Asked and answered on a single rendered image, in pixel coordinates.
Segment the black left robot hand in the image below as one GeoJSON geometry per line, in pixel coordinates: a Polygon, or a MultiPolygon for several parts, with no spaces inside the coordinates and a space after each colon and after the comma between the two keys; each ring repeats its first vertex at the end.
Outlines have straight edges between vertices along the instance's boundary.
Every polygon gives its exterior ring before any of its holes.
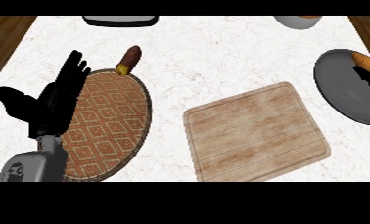
{"type": "Polygon", "coordinates": [[[30,137],[61,136],[70,128],[78,96],[92,69],[83,60],[83,53],[74,50],[64,63],[59,74],[39,98],[15,88],[0,87],[0,103],[10,117],[30,124],[30,137]]]}

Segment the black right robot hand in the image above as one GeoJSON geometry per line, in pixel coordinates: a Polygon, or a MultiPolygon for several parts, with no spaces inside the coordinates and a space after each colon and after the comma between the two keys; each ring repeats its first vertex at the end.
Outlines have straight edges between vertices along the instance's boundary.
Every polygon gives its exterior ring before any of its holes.
{"type": "Polygon", "coordinates": [[[369,85],[370,85],[370,72],[364,68],[361,68],[360,66],[355,66],[352,69],[355,70],[360,78],[363,80],[366,80],[369,85]]]}

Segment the orange croissant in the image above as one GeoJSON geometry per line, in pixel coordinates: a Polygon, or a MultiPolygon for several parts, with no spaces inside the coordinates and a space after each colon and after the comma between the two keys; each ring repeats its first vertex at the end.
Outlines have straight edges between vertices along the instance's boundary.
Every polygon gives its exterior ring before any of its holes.
{"type": "Polygon", "coordinates": [[[358,52],[351,54],[355,65],[370,72],[370,57],[358,52]]]}

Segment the dark grey pan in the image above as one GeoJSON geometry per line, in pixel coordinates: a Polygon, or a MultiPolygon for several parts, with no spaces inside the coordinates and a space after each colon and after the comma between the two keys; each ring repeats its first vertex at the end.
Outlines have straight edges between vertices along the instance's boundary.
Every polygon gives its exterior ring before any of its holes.
{"type": "Polygon", "coordinates": [[[335,49],[318,58],[314,79],[332,107],[354,121],[370,125],[370,85],[352,69],[352,51],[335,49]]]}

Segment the pale wooden cutting board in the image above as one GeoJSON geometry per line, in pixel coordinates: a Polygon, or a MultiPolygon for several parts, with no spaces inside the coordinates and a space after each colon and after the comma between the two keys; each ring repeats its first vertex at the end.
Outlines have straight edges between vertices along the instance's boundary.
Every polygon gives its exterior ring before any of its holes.
{"type": "Polygon", "coordinates": [[[287,82],[187,110],[184,126],[201,182],[266,181],[332,154],[287,82]]]}

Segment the round orange woven placemat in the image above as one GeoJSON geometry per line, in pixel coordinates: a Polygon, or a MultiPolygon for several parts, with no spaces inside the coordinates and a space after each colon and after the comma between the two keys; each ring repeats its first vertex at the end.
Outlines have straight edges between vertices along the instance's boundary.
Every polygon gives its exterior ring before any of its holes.
{"type": "Polygon", "coordinates": [[[98,182],[113,176],[144,146],[151,123],[152,100],[141,79],[113,69],[95,71],[61,136],[68,152],[64,181],[98,182]]]}

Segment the brown oblong food yellow end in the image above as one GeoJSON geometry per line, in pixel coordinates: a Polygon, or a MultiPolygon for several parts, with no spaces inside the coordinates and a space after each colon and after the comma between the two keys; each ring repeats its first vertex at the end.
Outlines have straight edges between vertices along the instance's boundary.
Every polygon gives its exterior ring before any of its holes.
{"type": "Polygon", "coordinates": [[[121,61],[115,66],[115,73],[118,75],[127,75],[130,73],[132,69],[135,68],[139,62],[141,57],[142,57],[142,50],[141,47],[135,45],[133,47],[129,48],[121,58],[121,61]]]}

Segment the grey bowl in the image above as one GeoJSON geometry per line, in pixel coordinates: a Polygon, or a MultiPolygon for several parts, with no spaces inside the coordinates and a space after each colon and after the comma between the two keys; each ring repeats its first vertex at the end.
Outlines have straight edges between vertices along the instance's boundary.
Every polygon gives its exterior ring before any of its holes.
{"type": "Polygon", "coordinates": [[[292,29],[309,29],[321,19],[321,16],[275,16],[277,21],[292,29]]]}

